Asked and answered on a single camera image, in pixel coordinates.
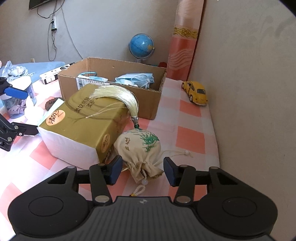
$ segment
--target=white wall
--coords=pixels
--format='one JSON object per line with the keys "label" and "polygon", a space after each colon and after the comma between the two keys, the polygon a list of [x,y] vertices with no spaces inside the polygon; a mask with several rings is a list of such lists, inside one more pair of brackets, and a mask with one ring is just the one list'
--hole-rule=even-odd
{"label": "white wall", "polygon": [[207,0],[190,78],[206,87],[223,169],[296,235],[296,18],[278,0]]}
{"label": "white wall", "polygon": [[[49,16],[55,1],[39,8]],[[64,13],[73,41],[81,55],[134,61],[128,50],[137,33],[149,34],[155,42],[151,64],[168,60],[168,51],[178,0],[66,0]],[[29,0],[7,0],[0,6],[0,60],[6,63],[48,61],[47,30],[51,19],[28,10]],[[80,60],[65,28],[62,12],[57,12],[56,61]]]}

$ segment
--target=brown furry object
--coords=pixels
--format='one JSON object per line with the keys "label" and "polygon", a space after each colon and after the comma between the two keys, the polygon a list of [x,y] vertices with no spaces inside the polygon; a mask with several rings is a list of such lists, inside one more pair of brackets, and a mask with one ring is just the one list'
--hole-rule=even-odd
{"label": "brown furry object", "polygon": [[65,101],[62,97],[53,98],[53,99],[49,100],[48,102],[46,102],[45,109],[47,111],[49,111],[49,109],[53,106],[53,104],[57,101],[57,99],[61,99],[61,100]]}

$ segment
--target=wall-mounted tv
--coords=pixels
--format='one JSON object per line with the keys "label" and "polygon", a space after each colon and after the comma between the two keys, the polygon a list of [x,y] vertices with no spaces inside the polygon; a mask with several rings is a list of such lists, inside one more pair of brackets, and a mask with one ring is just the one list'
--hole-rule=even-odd
{"label": "wall-mounted tv", "polygon": [[50,1],[52,1],[52,0],[30,0],[29,10],[39,7],[39,6],[41,6],[47,2],[50,2]]}

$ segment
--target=white bead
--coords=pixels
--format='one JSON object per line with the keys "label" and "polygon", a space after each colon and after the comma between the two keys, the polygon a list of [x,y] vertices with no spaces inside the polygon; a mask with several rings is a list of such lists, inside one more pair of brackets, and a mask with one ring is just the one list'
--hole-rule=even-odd
{"label": "white bead", "polygon": [[146,186],[148,184],[148,180],[147,179],[142,179],[142,184]]}

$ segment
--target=table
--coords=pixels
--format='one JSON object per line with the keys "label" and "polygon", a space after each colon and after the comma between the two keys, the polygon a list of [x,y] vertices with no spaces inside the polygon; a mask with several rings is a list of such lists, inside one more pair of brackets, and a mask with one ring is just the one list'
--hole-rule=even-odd
{"label": "table", "polygon": [[[166,79],[155,120],[139,119],[140,127],[153,132],[160,140],[162,150],[189,150],[193,156],[175,156],[177,164],[194,166],[197,170],[208,171],[209,167],[219,167],[216,137],[208,106],[198,106],[189,101],[181,88],[181,81]],[[43,107],[54,97],[60,97],[58,81],[44,85],[41,81],[33,84],[36,92],[36,105]],[[9,122],[23,122],[24,116],[8,119]],[[125,130],[132,129],[130,121]],[[11,201],[34,185],[54,173],[69,166],[68,163],[53,157],[42,138],[37,136],[17,137],[10,152],[0,150],[0,240],[7,241],[14,232],[7,217]],[[137,184],[129,171],[122,172],[114,186],[109,186],[113,200],[116,196],[128,196]],[[142,196],[174,197],[177,188],[169,185],[165,175],[150,182]],[[79,193],[91,200],[90,185],[82,184]],[[196,186],[194,199],[206,194],[205,186]]]}

